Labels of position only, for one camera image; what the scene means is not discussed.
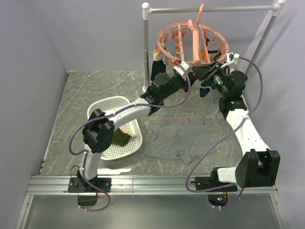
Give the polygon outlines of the pink round clip hanger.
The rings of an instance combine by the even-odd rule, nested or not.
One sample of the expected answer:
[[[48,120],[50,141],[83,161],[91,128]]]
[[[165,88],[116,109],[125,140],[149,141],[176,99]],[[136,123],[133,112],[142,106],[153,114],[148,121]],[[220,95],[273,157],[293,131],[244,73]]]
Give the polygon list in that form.
[[[201,24],[203,10],[201,4],[195,21],[177,22],[159,31],[155,52],[165,65],[182,61],[203,67],[226,61],[229,44],[219,32]]]

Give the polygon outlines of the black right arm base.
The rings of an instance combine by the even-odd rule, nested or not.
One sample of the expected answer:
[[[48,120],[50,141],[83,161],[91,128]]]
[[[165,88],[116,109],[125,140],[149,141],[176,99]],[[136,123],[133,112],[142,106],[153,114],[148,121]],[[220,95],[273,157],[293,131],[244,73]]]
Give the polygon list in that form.
[[[195,177],[191,184],[195,184],[196,191],[202,191],[206,189],[210,190],[211,194],[207,195],[209,204],[212,207],[225,207],[229,202],[229,192],[236,192],[238,188],[231,183],[220,182],[218,178],[212,177]]]

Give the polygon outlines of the grey striped boxer underwear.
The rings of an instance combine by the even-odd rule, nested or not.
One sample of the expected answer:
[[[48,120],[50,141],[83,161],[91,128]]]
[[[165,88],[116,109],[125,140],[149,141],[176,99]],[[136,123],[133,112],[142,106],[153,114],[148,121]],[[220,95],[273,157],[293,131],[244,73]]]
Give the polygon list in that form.
[[[203,116],[151,119],[149,125],[153,132],[149,157],[189,164],[213,145]]]

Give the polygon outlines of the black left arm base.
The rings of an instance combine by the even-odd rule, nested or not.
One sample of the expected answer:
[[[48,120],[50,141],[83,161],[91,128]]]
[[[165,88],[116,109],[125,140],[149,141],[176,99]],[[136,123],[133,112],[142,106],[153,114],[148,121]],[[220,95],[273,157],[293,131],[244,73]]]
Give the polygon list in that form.
[[[109,177],[96,177],[91,183],[106,193],[110,192],[112,179]],[[100,191],[90,186],[81,177],[71,177],[67,189],[68,193],[78,194],[77,201],[81,207],[93,207],[97,204]]]

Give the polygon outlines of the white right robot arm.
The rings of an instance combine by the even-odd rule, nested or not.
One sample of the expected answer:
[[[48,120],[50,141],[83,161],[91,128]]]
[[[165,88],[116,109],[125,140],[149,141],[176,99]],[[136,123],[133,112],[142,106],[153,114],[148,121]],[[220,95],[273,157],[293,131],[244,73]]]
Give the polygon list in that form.
[[[275,185],[280,164],[280,154],[262,140],[243,98],[247,76],[241,71],[232,71],[225,75],[224,66],[215,64],[211,67],[194,68],[195,75],[214,86],[221,93],[219,110],[232,132],[212,145],[207,156],[217,145],[235,135],[243,157],[235,167],[215,167],[209,177],[196,177],[196,192],[223,191],[233,187],[272,187]]]

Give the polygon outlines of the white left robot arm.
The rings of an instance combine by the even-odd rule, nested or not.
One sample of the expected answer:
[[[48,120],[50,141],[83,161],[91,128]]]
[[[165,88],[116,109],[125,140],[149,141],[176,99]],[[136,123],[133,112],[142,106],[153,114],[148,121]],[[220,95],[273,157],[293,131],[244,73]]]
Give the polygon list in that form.
[[[83,128],[79,128],[83,142],[87,146],[82,150],[83,162],[77,172],[79,186],[86,192],[95,189],[100,154],[111,146],[115,132],[121,126],[156,113],[165,107],[165,99],[179,90],[190,93],[194,81],[195,78],[189,73],[175,73],[173,77],[159,73],[147,91],[134,102],[113,111],[94,110]]]

